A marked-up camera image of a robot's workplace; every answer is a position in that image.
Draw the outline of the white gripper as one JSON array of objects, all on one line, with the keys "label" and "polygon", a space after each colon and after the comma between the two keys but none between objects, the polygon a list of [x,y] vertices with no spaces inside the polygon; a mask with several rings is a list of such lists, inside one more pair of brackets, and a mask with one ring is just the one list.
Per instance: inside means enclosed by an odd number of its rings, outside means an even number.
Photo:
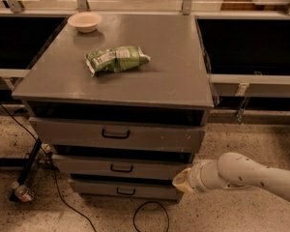
[{"label": "white gripper", "polygon": [[191,168],[186,168],[177,174],[172,185],[183,193],[208,192],[216,187],[216,162],[214,160],[199,159]]}]

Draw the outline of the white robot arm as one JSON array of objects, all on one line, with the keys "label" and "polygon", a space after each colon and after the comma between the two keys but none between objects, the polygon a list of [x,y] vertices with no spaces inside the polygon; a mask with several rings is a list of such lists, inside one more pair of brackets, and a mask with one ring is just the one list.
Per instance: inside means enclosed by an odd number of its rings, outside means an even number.
[{"label": "white robot arm", "polygon": [[234,152],[216,160],[196,160],[173,178],[172,185],[183,193],[256,187],[290,202],[290,170],[272,168]]}]

